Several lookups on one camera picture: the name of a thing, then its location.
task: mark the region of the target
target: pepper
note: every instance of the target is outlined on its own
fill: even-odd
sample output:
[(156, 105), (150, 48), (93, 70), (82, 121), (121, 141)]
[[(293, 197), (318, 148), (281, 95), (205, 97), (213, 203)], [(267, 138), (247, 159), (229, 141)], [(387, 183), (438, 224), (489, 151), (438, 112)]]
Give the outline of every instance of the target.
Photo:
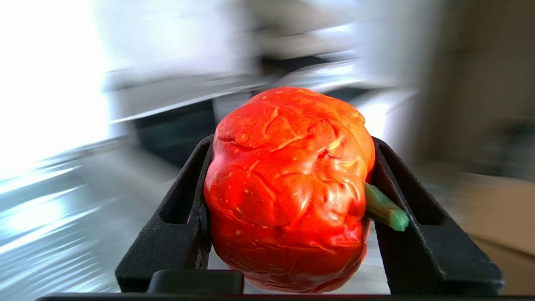
[(366, 217), (409, 222), (366, 182), (374, 162), (350, 104), (296, 87), (257, 94), (216, 128), (204, 182), (216, 253), (260, 288), (341, 287), (365, 258)]

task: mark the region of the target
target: green stem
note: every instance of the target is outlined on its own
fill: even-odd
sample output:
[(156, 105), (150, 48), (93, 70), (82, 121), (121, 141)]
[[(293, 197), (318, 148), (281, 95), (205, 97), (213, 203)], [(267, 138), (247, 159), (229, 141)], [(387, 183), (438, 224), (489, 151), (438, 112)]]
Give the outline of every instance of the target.
[(365, 217), (381, 222), (395, 231), (405, 231), (409, 225), (409, 217), (403, 209), (394, 204), (374, 185), (366, 183), (365, 193)]

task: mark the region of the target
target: blurry background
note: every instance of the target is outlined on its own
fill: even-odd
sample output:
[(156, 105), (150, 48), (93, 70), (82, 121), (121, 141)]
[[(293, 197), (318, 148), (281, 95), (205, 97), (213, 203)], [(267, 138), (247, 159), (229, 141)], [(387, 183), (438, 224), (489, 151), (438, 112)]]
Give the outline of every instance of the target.
[[(533, 294), (535, 2), (0, 3), (0, 294), (118, 291), (194, 146), (252, 95), (343, 99)], [(369, 255), (338, 293), (387, 294)], [(226, 268), (214, 252), (210, 268)], [(247, 284), (246, 293), (269, 293)]]

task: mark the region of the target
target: black holder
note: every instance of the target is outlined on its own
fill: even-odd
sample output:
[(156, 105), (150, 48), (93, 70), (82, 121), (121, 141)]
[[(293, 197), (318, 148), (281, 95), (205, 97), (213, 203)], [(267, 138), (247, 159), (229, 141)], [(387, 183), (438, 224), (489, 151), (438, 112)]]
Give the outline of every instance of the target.
[[(410, 218), (405, 232), (376, 223), (388, 286), (393, 295), (405, 296), (264, 295), (249, 298), (241, 295), (241, 273), (207, 270), (211, 239), (203, 184), (212, 161), (213, 136), (210, 136), (197, 145), (163, 202), (117, 267), (116, 278), (123, 294), (55, 294), (39, 300), (415, 300), (417, 295), (457, 295), (471, 300), (494, 296), (488, 299), (499, 299), (497, 295), (504, 280), (498, 267), (422, 187), (392, 149), (379, 139), (374, 138), (374, 141), (376, 164), (372, 184), (403, 208)], [(433, 299), (442, 298), (450, 297), (433, 296)]]

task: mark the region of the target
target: red bell pepper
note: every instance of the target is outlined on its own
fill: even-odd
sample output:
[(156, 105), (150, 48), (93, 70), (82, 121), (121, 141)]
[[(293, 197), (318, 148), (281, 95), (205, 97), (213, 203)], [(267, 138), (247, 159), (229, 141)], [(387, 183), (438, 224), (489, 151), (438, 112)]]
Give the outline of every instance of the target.
[(217, 254), (260, 288), (339, 288), (366, 255), (368, 198), (366, 217), (408, 225), (366, 183), (374, 162), (350, 104), (293, 87), (254, 96), (216, 129), (204, 195)]

